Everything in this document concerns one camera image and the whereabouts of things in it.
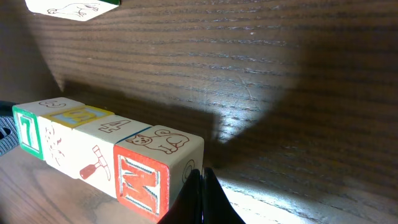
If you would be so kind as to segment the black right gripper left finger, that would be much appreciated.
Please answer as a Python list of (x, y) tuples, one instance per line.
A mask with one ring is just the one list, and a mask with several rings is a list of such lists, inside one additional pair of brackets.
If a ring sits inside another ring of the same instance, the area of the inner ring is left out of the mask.
[(158, 224), (201, 223), (201, 175), (198, 169), (193, 169), (172, 208), (158, 221)]

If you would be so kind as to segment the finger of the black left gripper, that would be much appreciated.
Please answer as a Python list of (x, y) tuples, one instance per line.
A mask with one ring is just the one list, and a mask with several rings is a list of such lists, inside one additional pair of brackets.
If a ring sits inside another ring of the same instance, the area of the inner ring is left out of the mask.
[(11, 151), (19, 145), (18, 133), (12, 107), (15, 103), (8, 101), (1, 101), (0, 108), (0, 128), (1, 128), (1, 142), (0, 142), (0, 155), (3, 156), (5, 153)]

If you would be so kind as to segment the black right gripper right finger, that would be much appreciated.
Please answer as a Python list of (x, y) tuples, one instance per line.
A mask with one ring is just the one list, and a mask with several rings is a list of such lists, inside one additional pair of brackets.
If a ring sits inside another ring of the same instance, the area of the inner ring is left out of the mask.
[(231, 206), (215, 173), (209, 167), (203, 170), (201, 196), (204, 224), (245, 224)]

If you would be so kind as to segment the green number 7 block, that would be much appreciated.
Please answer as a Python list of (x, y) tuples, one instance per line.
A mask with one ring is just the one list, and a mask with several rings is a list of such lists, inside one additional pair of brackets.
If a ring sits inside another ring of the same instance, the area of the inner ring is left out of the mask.
[(44, 160), (39, 117), (83, 105), (83, 103), (64, 97), (14, 105), (12, 112), (21, 148), (33, 156)]

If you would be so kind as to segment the red letter M block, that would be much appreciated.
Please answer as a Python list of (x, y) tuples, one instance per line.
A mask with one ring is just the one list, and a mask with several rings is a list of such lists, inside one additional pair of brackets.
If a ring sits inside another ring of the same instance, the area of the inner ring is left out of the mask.
[(117, 200), (140, 215), (159, 221), (176, 200), (194, 169), (201, 169), (202, 137), (153, 126), (114, 146)]

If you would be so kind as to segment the white hammer block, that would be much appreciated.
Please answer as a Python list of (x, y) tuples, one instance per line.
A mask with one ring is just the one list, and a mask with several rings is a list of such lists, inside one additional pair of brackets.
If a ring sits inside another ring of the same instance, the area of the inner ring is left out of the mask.
[(150, 127), (150, 124), (110, 115), (75, 128), (75, 174), (82, 181), (115, 198), (114, 145)]

